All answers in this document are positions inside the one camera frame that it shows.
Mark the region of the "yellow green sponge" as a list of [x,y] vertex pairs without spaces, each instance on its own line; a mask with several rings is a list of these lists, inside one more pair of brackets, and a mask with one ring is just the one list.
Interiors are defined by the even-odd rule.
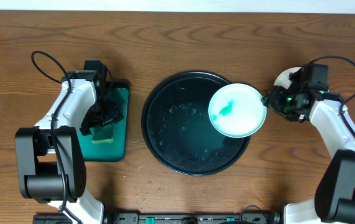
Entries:
[[113,142],[114,139],[114,126],[112,124],[107,126],[94,127],[92,137],[93,144],[107,144]]

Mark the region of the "white plate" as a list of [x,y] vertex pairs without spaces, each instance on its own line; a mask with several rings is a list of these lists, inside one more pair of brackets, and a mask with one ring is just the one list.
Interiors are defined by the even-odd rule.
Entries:
[[286,69],[274,81],[274,86],[281,86],[284,89],[288,90],[290,85],[292,84],[292,81],[289,79],[290,74],[295,73],[300,69],[301,69],[300,67],[293,67],[293,68]]

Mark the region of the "mint plate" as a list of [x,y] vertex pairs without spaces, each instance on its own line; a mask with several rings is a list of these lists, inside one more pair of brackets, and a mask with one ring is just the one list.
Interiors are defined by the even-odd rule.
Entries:
[[210,99],[210,122],[219,133],[227,137],[248,137],[258,131],[266,119],[267,108],[261,99],[261,93],[250,85],[226,85]]

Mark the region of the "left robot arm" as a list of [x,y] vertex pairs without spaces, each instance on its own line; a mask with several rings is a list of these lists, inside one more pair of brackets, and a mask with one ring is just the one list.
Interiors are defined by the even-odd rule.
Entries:
[[62,90],[48,113],[15,134],[19,190],[24,198],[53,206],[73,223],[112,223],[102,202],[86,188],[79,135],[92,144],[109,143],[114,124],[124,119],[110,99],[108,68],[87,60],[81,71],[66,72]]

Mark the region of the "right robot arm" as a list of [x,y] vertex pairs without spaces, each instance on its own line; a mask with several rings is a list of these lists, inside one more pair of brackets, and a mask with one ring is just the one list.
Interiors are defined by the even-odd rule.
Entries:
[[322,85],[276,85],[262,103],[289,121],[309,121],[331,156],[315,197],[287,204],[281,223],[355,223],[355,124],[342,97]]

